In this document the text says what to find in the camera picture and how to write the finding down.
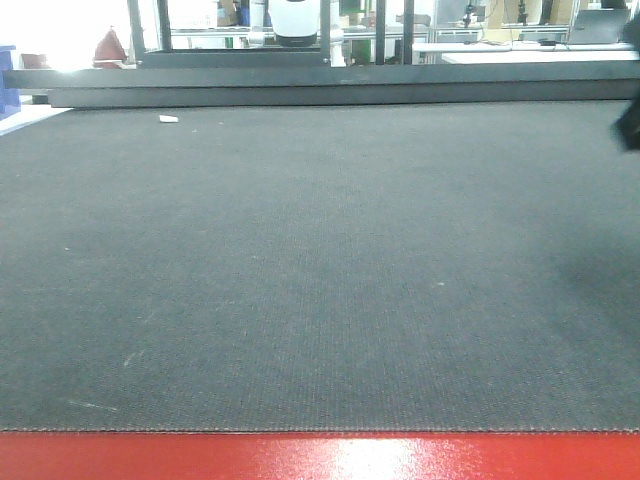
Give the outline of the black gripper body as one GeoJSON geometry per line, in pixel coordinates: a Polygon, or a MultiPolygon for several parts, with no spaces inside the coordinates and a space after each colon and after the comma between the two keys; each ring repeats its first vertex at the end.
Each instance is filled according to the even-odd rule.
{"type": "Polygon", "coordinates": [[[639,100],[635,99],[612,125],[613,133],[626,151],[639,150],[639,100]]]}

